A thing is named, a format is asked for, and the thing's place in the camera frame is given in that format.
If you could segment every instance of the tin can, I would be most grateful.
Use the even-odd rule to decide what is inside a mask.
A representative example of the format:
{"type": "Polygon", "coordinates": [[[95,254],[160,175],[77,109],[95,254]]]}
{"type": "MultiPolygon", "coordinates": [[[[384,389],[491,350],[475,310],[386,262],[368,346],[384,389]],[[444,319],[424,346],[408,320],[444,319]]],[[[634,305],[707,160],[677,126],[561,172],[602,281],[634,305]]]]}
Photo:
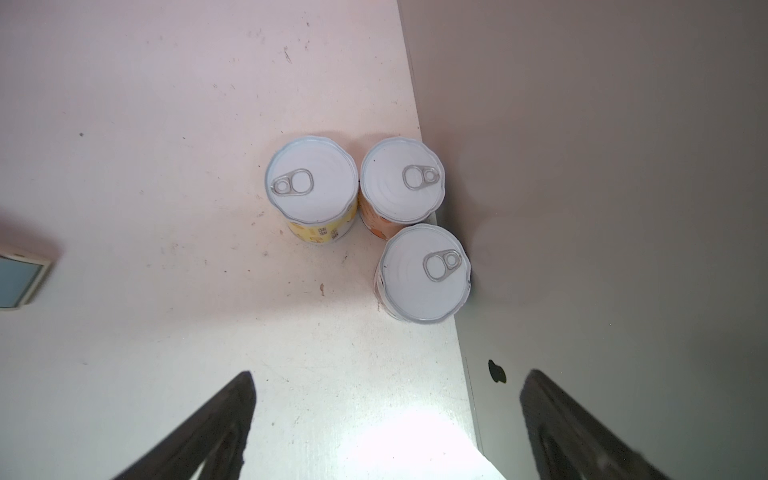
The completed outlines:
{"type": "Polygon", "coordinates": [[[349,231],[359,182],[352,156],[325,137],[301,137],[274,154],[266,195],[301,240],[328,243],[349,231]]]}
{"type": "Polygon", "coordinates": [[[387,138],[362,161],[358,197],[363,223],[388,240],[440,207],[445,198],[445,169],[422,142],[387,138]]]}
{"type": "Polygon", "coordinates": [[[434,323],[469,297],[469,258],[446,229],[421,223],[400,230],[384,248],[373,290],[396,319],[434,323]]]}

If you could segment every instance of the can lid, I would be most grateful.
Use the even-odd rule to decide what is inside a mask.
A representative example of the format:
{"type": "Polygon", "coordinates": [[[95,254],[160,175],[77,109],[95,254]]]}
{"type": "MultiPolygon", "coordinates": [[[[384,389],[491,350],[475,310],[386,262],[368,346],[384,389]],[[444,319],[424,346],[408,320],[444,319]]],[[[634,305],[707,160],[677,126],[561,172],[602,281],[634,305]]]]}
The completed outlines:
{"type": "Polygon", "coordinates": [[[469,296],[469,258],[446,229],[418,224],[400,230],[379,262],[383,295],[401,316],[438,322],[469,296]]]}
{"type": "Polygon", "coordinates": [[[435,152],[411,138],[387,138],[362,161],[360,188],[373,209],[396,223],[416,223],[445,197],[445,169],[435,152]]]}
{"type": "Polygon", "coordinates": [[[301,137],[272,156],[264,174],[266,195],[289,220],[329,223],[356,201],[357,166],[335,141],[301,137]]]}

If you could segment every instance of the black apple logo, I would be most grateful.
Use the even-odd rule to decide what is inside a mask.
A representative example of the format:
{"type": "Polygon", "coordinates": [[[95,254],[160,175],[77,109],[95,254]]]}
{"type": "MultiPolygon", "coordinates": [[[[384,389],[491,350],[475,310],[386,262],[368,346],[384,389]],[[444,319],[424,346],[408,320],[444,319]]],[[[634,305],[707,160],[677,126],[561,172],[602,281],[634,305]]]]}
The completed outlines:
{"type": "Polygon", "coordinates": [[[491,378],[496,383],[506,383],[507,382],[507,374],[504,373],[504,369],[495,363],[493,363],[493,360],[488,361],[488,371],[491,373],[491,378]]]}

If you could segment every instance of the white table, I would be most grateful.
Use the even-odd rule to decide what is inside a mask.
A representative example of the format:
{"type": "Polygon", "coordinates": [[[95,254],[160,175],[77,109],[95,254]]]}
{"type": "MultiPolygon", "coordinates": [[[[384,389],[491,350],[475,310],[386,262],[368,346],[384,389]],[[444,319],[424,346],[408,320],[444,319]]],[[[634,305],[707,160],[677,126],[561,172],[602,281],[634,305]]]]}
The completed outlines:
{"type": "Polygon", "coordinates": [[[0,241],[58,257],[0,314],[0,478],[110,478],[246,369],[242,478],[497,478],[453,319],[388,317],[384,243],[263,192],[297,136],[420,137],[395,0],[14,2],[0,68],[0,241]]]}

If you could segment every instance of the pull tab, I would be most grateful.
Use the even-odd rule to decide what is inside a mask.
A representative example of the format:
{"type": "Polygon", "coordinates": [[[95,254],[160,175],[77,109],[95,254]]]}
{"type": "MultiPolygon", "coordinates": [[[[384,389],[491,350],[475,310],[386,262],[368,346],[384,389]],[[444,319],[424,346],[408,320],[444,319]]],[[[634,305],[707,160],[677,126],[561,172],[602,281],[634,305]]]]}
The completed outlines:
{"type": "Polygon", "coordinates": [[[312,174],[306,168],[297,168],[272,180],[272,192],[281,197],[307,195],[315,187],[312,174]]]}
{"type": "Polygon", "coordinates": [[[440,181],[440,172],[434,167],[409,165],[402,169],[402,182],[411,190],[421,190],[440,181]]]}
{"type": "Polygon", "coordinates": [[[462,255],[456,250],[427,253],[424,272],[433,282],[442,282],[462,264],[462,255]]]}

